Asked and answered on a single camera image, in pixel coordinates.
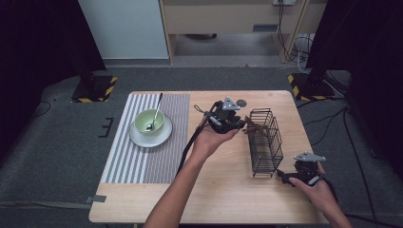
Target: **gray carpet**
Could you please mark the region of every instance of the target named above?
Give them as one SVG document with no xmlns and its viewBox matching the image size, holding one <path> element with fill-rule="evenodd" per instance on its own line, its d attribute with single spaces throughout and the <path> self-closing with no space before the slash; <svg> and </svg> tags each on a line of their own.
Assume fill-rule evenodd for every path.
<svg viewBox="0 0 403 228">
<path fill-rule="evenodd" d="M 70 96 L 78 77 L 49 86 L 36 113 L 21 134 L 11 156 L 0 169 L 1 201 L 56 201 L 84 203 L 95 194 L 106 158 L 121 118 L 128 93 L 141 90 L 277 90 L 291 91 L 287 76 L 296 68 L 214 67 L 110 68 L 118 81 L 105 103 L 74 104 Z M 296 105 L 305 102 L 296 101 Z M 304 123 L 334 115 L 345 101 L 323 101 L 299 108 Z M 360 164 L 369 185 L 378 220 L 403 224 L 403 181 L 386 161 L 372 158 L 370 149 L 350 113 L 346 122 L 355 142 Z M 114 118 L 107 138 L 103 125 Z M 343 125 L 343 112 L 330 119 L 307 124 L 306 131 L 315 153 L 323 163 L 345 213 L 372 217 L 370 203 L 355 152 Z M 0 208 L 0 227 L 102 227 L 91 223 L 87 209 L 45 207 Z M 351 218 L 355 227 L 375 227 Z M 111 227 L 132 227 L 110 224 Z M 329 227 L 291 226 L 291 227 Z"/>
</svg>

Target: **person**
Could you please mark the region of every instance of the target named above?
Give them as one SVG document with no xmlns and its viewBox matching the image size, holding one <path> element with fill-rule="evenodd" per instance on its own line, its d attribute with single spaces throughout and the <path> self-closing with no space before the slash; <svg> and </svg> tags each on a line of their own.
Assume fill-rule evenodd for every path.
<svg viewBox="0 0 403 228">
<path fill-rule="evenodd" d="M 239 131 L 231 130 L 226 134 L 217 134 L 211 127 L 205 127 L 193 144 L 192 153 L 182 170 L 172 181 L 160 200 L 148 215 L 143 228 L 177 228 L 181 222 L 184 207 L 189 199 L 202 166 L 222 143 L 231 140 Z M 319 164 L 319 171 L 324 173 Z M 290 179 L 320 210 L 333 227 L 352 227 L 342 213 L 327 183 L 319 180 L 313 187 L 298 179 Z"/>
</svg>

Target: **black curtain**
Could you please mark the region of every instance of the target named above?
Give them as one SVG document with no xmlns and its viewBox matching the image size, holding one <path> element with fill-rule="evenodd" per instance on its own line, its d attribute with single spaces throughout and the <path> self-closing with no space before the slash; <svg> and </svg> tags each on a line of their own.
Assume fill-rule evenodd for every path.
<svg viewBox="0 0 403 228">
<path fill-rule="evenodd" d="M 348 101 L 373 154 L 403 179 L 403 1 L 329 0 L 307 67 L 350 71 Z"/>
<path fill-rule="evenodd" d="M 0 160 L 29 121 L 45 87 L 106 70 L 78 1 L 0 1 Z"/>
</svg>

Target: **green bowl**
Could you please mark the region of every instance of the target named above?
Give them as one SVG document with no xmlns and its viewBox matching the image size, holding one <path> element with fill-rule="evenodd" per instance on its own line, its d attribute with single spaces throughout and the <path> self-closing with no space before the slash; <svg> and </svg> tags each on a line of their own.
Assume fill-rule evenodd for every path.
<svg viewBox="0 0 403 228">
<path fill-rule="evenodd" d="M 161 110 L 158 110 L 157 117 L 154 121 L 154 127 L 151 131 L 146 131 L 147 127 L 152 124 L 156 109 L 147 109 L 140 112 L 134 119 L 136 129 L 145 135 L 155 135 L 163 129 L 164 115 Z"/>
</svg>

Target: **yellow and black hazard tape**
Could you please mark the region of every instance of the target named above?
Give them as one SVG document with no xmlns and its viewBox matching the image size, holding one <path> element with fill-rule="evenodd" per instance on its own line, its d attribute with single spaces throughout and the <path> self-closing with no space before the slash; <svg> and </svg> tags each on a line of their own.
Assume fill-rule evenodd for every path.
<svg viewBox="0 0 403 228">
<path fill-rule="evenodd" d="M 299 88 L 297 87 L 296 81 L 293 75 L 288 75 L 288 82 L 293 89 L 294 96 L 296 96 L 297 101 L 318 101 L 318 100 L 332 100 L 334 96 L 302 96 L 299 93 Z"/>
<path fill-rule="evenodd" d="M 103 97 L 98 97 L 98 98 L 88 98 L 88 97 L 82 97 L 82 98 L 75 98 L 71 99 L 73 103 L 93 103 L 93 102 L 106 102 L 109 99 L 110 94 L 112 93 L 112 90 L 116 84 L 116 81 L 118 80 L 118 77 L 112 77 L 110 79 L 109 86 L 106 90 L 106 93 Z"/>
</svg>

